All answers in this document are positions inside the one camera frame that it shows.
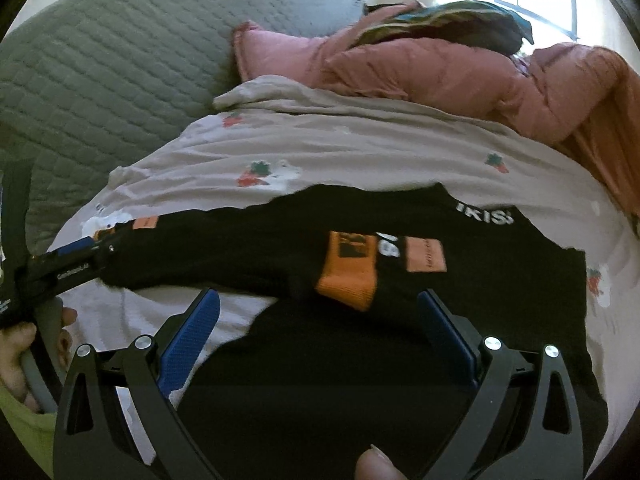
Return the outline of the person's left hand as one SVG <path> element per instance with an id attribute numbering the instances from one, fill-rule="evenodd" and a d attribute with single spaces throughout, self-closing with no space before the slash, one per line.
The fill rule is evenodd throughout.
<path id="1" fill-rule="evenodd" d="M 73 344 L 72 335 L 66 327 L 77 321 L 77 315 L 75 309 L 62 307 L 56 356 L 64 372 L 70 367 L 70 348 Z M 22 367 L 22 355 L 35 341 L 36 335 L 37 329 L 32 323 L 22 323 L 1 331 L 1 385 L 19 404 L 25 405 L 33 413 L 42 414 L 43 408 L 32 393 Z"/>

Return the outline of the person's right hand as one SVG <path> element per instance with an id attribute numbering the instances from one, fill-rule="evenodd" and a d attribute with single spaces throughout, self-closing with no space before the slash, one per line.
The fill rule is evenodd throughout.
<path id="1" fill-rule="evenodd" d="M 355 466 L 356 480 L 407 480 L 393 462 L 377 446 L 371 444 Z"/>

